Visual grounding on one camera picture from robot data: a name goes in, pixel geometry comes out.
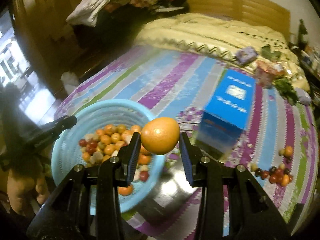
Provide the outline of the person's left hand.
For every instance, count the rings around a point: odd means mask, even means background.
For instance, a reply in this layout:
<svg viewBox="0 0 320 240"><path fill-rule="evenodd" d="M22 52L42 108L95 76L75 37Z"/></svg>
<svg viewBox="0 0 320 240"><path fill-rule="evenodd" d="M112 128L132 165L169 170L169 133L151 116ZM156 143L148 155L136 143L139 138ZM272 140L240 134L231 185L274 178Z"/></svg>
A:
<svg viewBox="0 0 320 240"><path fill-rule="evenodd" d="M31 198L35 197L38 204L42 205L50 193L39 163L32 163L18 169L11 168L8 173L7 193L10 206L15 213L31 219L35 216Z"/></svg>

